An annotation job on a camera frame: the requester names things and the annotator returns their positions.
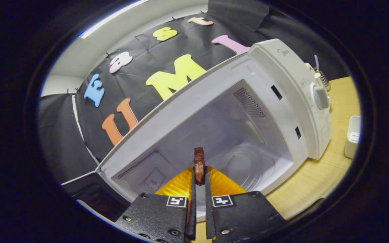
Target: ceiling light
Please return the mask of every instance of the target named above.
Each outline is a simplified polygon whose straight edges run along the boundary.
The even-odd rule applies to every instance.
[[[145,3],[147,1],[148,0],[141,0],[139,2],[136,2],[136,3],[133,3],[133,4],[129,5],[129,6],[126,6],[125,8],[123,8],[123,9],[121,9],[121,10],[119,10],[119,11],[117,11],[117,12],[111,14],[111,15],[109,15],[104,20],[98,22],[97,24],[95,24],[91,28],[87,29],[82,34],[80,34],[78,37],[81,37],[82,39],[87,38],[90,34],[92,34],[94,31],[96,31],[98,28],[100,28],[102,25],[104,25],[108,21],[112,20],[113,18],[117,17],[118,15],[122,14],[123,12],[125,12],[125,11],[127,11],[127,10],[129,10],[131,8],[134,8],[134,7],[136,7],[139,4]]]

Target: letter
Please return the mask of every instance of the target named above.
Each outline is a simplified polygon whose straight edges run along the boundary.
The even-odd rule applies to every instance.
[[[131,108],[129,106],[130,98],[125,98],[124,100],[119,103],[116,110],[117,112],[121,112],[124,116],[125,121],[128,123],[128,129],[129,131],[133,129],[133,127],[137,124],[137,119],[134,116],[133,112],[131,111]],[[106,131],[108,134],[109,139],[111,140],[113,146],[115,146],[124,136],[122,136],[114,122],[115,115],[110,114],[106,119],[104,120],[102,124],[102,129]]]
[[[130,103],[130,98],[125,98],[119,105],[116,107],[117,112],[121,112],[124,116],[125,121],[128,123],[128,130],[130,131],[133,129],[134,126],[137,124],[137,119],[133,114],[133,111],[131,110],[130,106],[128,105]]]
[[[106,117],[105,121],[102,124],[102,129],[106,131],[109,139],[111,140],[113,146],[115,146],[123,136],[119,133],[114,122],[115,115],[110,114]]]
[[[196,17],[190,18],[189,20],[187,20],[187,22],[197,23],[198,25],[202,25],[202,26],[210,26],[214,23],[212,21],[205,21],[204,18],[196,18]]]
[[[205,69],[191,59],[190,54],[178,57],[175,60],[175,74],[156,72],[148,78],[146,85],[152,85],[163,100],[172,95],[169,89],[178,90],[188,83],[187,76],[195,79],[203,74]]]
[[[156,30],[153,33],[154,37],[157,37],[157,40],[165,41],[169,38],[174,37],[177,34],[177,31],[174,29],[171,29],[170,27],[164,27],[162,29]]]
[[[100,101],[102,101],[103,94],[105,93],[105,88],[99,89],[102,86],[102,82],[97,80],[98,77],[99,74],[93,75],[93,78],[91,78],[91,81],[86,88],[85,94],[83,95],[84,99],[88,97],[94,101],[96,107],[100,105]]]
[[[250,47],[248,46],[243,46],[240,43],[236,42],[235,40],[229,39],[229,36],[227,36],[226,34],[215,38],[211,42],[222,44],[223,46],[226,46],[227,48],[234,51],[237,55],[250,49]]]
[[[120,53],[111,61],[111,68],[109,68],[109,72],[113,74],[118,71],[122,66],[125,66],[131,62],[133,57],[130,56],[128,51]]]

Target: brown food piece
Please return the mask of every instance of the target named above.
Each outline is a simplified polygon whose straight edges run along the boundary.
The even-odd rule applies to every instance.
[[[196,175],[196,184],[202,186],[205,184],[205,157],[204,149],[197,147],[194,149],[194,174]]]

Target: black fabric backdrop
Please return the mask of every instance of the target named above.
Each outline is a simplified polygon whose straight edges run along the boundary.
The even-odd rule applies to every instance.
[[[187,22],[191,17],[204,17],[206,21],[211,20],[214,24],[201,26]],[[163,27],[177,30],[178,34],[161,42],[153,37],[153,32]],[[103,121],[110,114],[115,115],[114,122],[120,134],[127,134],[128,123],[123,115],[116,111],[123,99],[130,98],[129,105],[137,120],[141,120],[162,102],[156,89],[145,84],[151,75],[158,71],[174,74],[174,61],[185,54],[190,54],[192,60],[205,70],[233,57],[235,53],[232,50],[211,43],[212,39],[223,34],[244,46],[278,38],[312,66],[315,66],[313,55],[318,55],[321,70],[327,78],[349,76],[340,55],[328,43],[311,29],[269,8],[267,4],[256,0],[244,1],[243,4],[231,0],[210,0],[208,13],[187,16],[151,28],[115,49],[93,69],[75,95],[85,143],[77,132],[76,123],[71,119],[71,97],[64,99],[64,102],[50,102],[55,99],[53,96],[42,98],[40,123],[46,123],[46,120],[50,119],[58,124],[53,126],[52,132],[49,128],[40,128],[43,134],[42,147],[57,180],[71,180],[95,168],[96,164],[86,151],[85,144],[98,161],[103,160],[113,148],[106,131],[102,129]],[[111,60],[124,51],[128,51],[133,60],[111,74]],[[92,100],[83,98],[94,74],[99,74],[101,88],[105,89],[99,107],[95,107]],[[74,158],[73,154],[80,154],[82,159]]]
[[[42,97],[38,114],[42,150],[49,169],[59,184],[80,177],[97,167],[80,136],[71,94]]]
[[[213,21],[211,26],[189,23],[191,17],[204,17]],[[163,42],[153,37],[153,32],[163,27],[171,27],[178,34]],[[130,42],[113,51],[97,66],[76,95],[79,123],[85,143],[98,160],[102,160],[113,148],[113,145],[102,129],[102,123],[109,114],[115,114],[115,125],[121,135],[125,135],[128,124],[121,113],[116,112],[118,104],[130,98],[130,107],[137,120],[141,120],[163,100],[153,86],[147,86],[147,79],[158,71],[174,74],[174,62],[178,57],[190,54],[192,60],[205,70],[233,57],[235,53],[225,46],[213,44],[211,40],[227,34],[229,38],[245,46],[266,40],[261,34],[251,31],[245,26],[234,23],[224,17],[210,14],[195,14],[176,21],[163,23],[134,37]],[[116,55],[128,51],[133,57],[131,63],[121,67],[119,71],[109,72],[110,62]],[[94,74],[105,89],[98,107],[92,100],[83,98],[88,83]]]

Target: wooden surface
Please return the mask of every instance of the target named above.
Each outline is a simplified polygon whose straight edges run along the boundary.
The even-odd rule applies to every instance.
[[[351,159],[344,156],[349,119],[360,115],[357,91],[350,77],[330,81],[332,137],[320,160],[307,159],[267,200],[289,220],[321,197],[328,195],[346,173]],[[196,225],[194,243],[211,243],[205,237],[205,222]]]

